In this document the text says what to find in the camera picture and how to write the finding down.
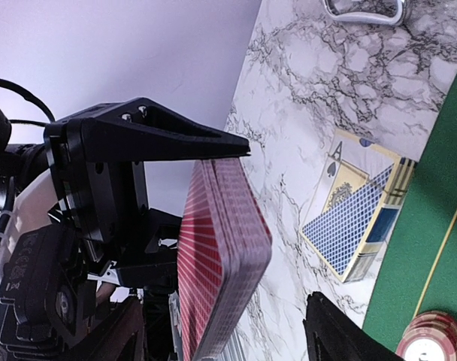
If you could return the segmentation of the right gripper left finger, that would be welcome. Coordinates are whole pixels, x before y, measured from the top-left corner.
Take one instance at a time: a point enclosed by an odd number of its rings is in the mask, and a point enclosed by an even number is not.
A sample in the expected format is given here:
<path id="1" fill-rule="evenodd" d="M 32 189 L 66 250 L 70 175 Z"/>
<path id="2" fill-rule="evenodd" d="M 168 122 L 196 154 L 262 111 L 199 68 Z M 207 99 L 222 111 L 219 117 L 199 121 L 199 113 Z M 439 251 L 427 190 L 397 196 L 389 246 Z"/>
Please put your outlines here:
<path id="1" fill-rule="evenodd" d="M 144 358 L 143 308 L 135 296 L 126 298 L 88 336 L 58 361 L 142 360 Z"/>

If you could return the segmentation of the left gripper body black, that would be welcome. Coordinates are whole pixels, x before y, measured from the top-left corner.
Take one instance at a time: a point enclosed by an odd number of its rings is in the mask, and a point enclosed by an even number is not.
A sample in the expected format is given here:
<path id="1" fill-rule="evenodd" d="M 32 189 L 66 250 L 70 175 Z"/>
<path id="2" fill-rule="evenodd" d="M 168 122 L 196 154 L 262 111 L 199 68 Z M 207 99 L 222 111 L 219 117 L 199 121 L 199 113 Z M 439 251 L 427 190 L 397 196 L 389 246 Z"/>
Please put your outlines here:
<path id="1" fill-rule="evenodd" d="M 72 117 L 44 131 L 47 161 L 62 214 L 92 263 L 118 259 L 126 235 L 148 211 L 142 125 L 114 117 Z"/>

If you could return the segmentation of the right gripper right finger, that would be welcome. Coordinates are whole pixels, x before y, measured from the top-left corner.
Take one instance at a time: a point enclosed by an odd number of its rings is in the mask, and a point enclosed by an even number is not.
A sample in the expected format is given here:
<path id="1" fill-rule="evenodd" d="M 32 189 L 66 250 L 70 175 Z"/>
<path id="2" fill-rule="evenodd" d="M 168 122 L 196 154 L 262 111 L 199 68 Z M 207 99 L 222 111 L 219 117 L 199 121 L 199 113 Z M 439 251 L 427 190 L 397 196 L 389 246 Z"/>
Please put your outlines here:
<path id="1" fill-rule="evenodd" d="M 323 293 L 307 297 L 305 316 L 310 360 L 396 361 L 401 357 L 372 339 Z"/>

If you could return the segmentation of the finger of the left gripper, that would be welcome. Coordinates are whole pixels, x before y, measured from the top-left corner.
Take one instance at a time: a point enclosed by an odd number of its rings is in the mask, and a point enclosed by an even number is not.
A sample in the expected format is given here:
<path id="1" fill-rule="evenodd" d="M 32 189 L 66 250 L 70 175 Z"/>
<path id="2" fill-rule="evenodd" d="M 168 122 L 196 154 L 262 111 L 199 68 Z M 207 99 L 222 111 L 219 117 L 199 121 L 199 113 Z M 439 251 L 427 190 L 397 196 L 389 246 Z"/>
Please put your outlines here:
<path id="1" fill-rule="evenodd" d="M 160 241 L 177 240 L 182 218 L 154 208 L 146 211 L 127 236 L 127 248 L 115 269 L 127 288 L 177 289 L 177 248 Z"/>
<path id="2" fill-rule="evenodd" d="M 70 152 L 87 162 L 152 162 L 237 158 L 246 138 L 204 126 L 150 99 L 101 103 L 68 118 Z"/>

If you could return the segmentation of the red-backed playing card deck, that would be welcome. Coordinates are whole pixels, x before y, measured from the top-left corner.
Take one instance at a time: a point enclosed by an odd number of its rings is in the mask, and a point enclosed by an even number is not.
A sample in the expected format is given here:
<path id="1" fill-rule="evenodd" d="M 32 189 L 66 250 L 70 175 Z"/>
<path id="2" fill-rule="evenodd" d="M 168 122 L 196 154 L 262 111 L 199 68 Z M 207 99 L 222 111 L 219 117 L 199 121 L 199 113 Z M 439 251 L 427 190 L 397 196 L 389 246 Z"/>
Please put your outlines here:
<path id="1" fill-rule="evenodd" d="M 215 358 L 222 352 L 271 254 L 271 233 L 241 161 L 197 161 L 177 245 L 186 360 Z"/>

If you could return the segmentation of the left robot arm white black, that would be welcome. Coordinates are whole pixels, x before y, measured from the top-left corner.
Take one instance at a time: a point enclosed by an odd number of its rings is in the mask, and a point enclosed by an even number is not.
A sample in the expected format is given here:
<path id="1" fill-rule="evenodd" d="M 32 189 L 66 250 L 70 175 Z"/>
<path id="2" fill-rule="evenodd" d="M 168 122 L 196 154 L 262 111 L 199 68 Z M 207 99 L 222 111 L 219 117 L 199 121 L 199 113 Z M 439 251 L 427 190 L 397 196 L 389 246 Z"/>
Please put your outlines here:
<path id="1" fill-rule="evenodd" d="M 40 144 L 11 144 L 13 121 L 0 109 L 0 284 L 16 283 L 33 263 L 46 275 L 53 251 L 22 236 L 52 223 L 68 227 L 94 278 L 142 288 L 174 281 L 181 219 L 152 208 L 146 162 L 248 156 L 247 139 L 193 122 L 146 98 L 93 105 L 43 125 Z"/>

